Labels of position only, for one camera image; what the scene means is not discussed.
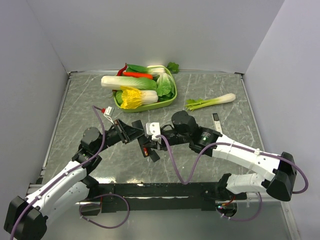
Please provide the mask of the bok choy in tray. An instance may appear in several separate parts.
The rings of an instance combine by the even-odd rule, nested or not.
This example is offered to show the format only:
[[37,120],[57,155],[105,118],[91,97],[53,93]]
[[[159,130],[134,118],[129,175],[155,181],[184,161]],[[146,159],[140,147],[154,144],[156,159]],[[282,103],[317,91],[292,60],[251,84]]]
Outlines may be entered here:
[[127,64],[126,72],[149,74],[153,77],[166,73],[163,67],[146,67],[141,65]]

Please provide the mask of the black remote control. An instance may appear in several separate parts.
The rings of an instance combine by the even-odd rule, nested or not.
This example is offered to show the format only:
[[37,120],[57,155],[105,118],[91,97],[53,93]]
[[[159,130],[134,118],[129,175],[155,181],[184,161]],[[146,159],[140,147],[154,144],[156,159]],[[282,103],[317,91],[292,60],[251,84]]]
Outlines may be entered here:
[[[144,158],[149,157],[154,163],[160,159],[159,155],[156,152],[157,143],[151,139],[151,136],[147,137],[143,135],[140,136],[137,140]],[[144,155],[144,148],[147,149],[148,156]]]

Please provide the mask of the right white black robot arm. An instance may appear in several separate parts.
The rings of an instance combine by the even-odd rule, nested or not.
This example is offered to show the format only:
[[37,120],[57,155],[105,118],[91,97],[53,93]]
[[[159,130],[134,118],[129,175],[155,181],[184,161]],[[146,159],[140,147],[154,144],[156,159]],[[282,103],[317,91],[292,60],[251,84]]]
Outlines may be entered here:
[[184,110],[176,112],[171,122],[170,130],[157,122],[147,127],[158,149],[188,144],[199,156],[227,160],[251,171],[250,174],[225,173],[218,187],[223,199],[240,193],[267,193],[279,201],[291,200],[297,170],[290,153],[272,154],[236,142],[214,129],[199,126]]

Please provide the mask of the yellow leaf cabbage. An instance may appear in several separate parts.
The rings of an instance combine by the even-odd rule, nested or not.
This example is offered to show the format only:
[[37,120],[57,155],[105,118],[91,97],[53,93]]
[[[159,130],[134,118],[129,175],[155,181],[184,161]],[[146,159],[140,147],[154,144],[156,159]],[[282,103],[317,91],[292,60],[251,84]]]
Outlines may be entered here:
[[121,87],[122,109],[136,109],[140,106],[158,102],[158,94],[154,90],[139,90],[134,87]]

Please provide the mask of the celery stalk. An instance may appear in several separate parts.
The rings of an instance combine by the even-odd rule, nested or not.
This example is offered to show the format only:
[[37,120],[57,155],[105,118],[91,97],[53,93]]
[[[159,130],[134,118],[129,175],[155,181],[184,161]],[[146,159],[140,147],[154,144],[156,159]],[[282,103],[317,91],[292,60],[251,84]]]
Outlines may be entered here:
[[236,99],[234,93],[228,93],[212,99],[188,99],[184,107],[189,111],[194,111],[210,106],[221,105],[226,103],[231,103]]

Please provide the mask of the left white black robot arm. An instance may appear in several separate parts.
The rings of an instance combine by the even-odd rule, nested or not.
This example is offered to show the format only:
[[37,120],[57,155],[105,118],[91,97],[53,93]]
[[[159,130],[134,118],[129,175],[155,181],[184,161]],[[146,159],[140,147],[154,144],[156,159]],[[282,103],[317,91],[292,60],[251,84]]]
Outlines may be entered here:
[[87,128],[71,161],[54,178],[25,198],[9,204],[4,230],[12,240],[40,240],[48,227],[81,200],[99,195],[98,181],[90,173],[99,165],[99,153],[119,142],[130,143],[145,131],[140,120],[127,125],[116,119],[109,130]]

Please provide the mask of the red green battery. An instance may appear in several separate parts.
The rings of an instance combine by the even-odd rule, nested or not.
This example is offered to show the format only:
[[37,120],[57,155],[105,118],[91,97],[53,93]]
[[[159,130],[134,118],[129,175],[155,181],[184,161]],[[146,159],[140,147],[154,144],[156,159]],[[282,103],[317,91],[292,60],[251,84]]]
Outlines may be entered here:
[[148,156],[148,151],[146,148],[143,148],[143,152],[144,152],[144,155],[147,157]]

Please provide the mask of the long white green cabbage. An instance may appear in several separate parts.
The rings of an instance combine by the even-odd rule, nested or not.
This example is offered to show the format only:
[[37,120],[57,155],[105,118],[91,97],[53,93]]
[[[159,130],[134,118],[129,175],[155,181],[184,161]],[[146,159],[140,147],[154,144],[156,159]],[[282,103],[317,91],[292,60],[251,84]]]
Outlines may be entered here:
[[103,76],[101,78],[101,86],[116,91],[120,91],[121,87],[152,91],[157,89],[157,83],[154,80],[145,77],[135,78],[130,76]]

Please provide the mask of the white remote battery cover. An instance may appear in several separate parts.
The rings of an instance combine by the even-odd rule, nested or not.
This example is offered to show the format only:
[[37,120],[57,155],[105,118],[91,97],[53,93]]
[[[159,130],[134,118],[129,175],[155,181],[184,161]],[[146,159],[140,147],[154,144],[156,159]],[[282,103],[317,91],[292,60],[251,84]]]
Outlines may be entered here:
[[222,134],[223,131],[222,131],[219,115],[217,113],[212,114],[212,121],[213,121],[213,125],[214,125],[215,130]]

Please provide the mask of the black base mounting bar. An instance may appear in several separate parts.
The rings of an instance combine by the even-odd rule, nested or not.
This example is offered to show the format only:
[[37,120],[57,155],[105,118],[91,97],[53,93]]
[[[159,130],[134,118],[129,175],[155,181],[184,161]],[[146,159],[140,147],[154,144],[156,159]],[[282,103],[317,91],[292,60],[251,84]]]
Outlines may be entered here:
[[118,211],[191,210],[215,211],[218,202],[246,200],[217,182],[181,183],[90,183],[85,200],[97,204],[102,213]]

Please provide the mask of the green lettuce leaf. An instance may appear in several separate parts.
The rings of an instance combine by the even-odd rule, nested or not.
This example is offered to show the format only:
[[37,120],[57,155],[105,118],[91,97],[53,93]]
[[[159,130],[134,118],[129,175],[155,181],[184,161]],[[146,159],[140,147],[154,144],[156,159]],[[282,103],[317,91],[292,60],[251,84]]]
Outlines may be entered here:
[[159,97],[170,99],[175,94],[174,80],[171,75],[161,73],[156,84],[156,92]]

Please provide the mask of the green plastic tray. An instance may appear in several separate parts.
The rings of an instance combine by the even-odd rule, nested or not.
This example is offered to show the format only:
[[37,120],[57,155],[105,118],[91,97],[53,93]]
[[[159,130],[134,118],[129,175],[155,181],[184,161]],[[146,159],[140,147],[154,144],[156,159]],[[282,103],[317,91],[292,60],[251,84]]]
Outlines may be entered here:
[[[179,72],[179,65],[173,62],[170,62],[167,66],[163,66],[163,65],[152,65],[152,66],[147,66],[148,68],[151,67],[163,67],[166,71],[166,73],[170,76],[172,76],[172,73],[178,73]],[[157,79],[159,78],[160,75],[153,77],[152,80],[154,80],[157,83]],[[121,103],[122,101],[122,90],[112,90],[113,91],[113,99],[114,102],[116,104],[116,106],[118,106],[119,108],[121,108],[124,112],[126,113],[137,113],[137,112],[143,112],[143,111],[148,111],[148,110],[153,110],[153,109],[158,109],[158,108],[162,108],[162,107],[166,107],[168,105],[170,105],[174,99],[177,97],[178,93],[177,93],[177,86],[175,83],[175,80],[173,78],[173,84],[174,84],[174,95],[172,96],[172,98],[162,98],[158,96],[158,101],[156,103],[153,104],[148,104],[148,105],[142,105],[139,106],[136,109],[123,109],[121,108]]]

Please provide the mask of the dark red chili pepper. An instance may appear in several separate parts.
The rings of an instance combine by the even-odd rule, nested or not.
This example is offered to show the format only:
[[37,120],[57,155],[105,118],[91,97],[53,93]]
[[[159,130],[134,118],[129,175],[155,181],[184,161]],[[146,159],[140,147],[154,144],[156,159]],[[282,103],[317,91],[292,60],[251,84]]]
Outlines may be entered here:
[[128,66],[127,66],[127,64],[125,63],[125,66],[118,71],[117,76],[122,76],[122,75],[123,75],[123,72],[126,71],[127,67],[128,67]]

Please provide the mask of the orange red chili pepper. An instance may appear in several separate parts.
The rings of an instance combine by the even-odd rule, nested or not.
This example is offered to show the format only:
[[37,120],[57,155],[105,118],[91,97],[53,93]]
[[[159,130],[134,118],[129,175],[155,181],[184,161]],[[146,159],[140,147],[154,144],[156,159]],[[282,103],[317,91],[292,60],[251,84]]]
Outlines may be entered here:
[[127,72],[127,71],[125,71],[122,73],[122,75],[126,76],[126,77],[133,77],[133,78],[147,78],[150,80],[153,79],[153,76],[151,74],[141,73],[141,72]]

